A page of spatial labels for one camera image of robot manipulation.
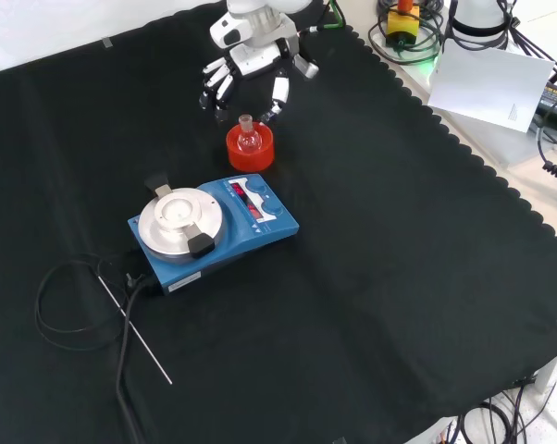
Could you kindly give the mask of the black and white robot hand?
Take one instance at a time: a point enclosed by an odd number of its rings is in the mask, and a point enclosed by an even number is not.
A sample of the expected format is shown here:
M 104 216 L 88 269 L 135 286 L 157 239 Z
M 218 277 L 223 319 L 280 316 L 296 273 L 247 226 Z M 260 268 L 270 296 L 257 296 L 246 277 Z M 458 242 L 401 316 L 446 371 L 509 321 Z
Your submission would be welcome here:
M 250 80 L 259 75 L 276 70 L 271 105 L 262 116 L 264 124 L 275 120 L 282 112 L 289 98 L 290 78 L 286 71 L 286 61 L 306 79 L 313 79 L 319 72 L 319 66 L 298 51 L 293 52 L 294 45 L 280 38 L 273 43 L 254 48 L 240 43 L 217 60 L 206 65 L 203 70 L 203 90 L 199 97 L 202 109 L 213 106 L 216 119 L 226 120 L 229 115 L 229 99 L 233 90 L 242 80 Z

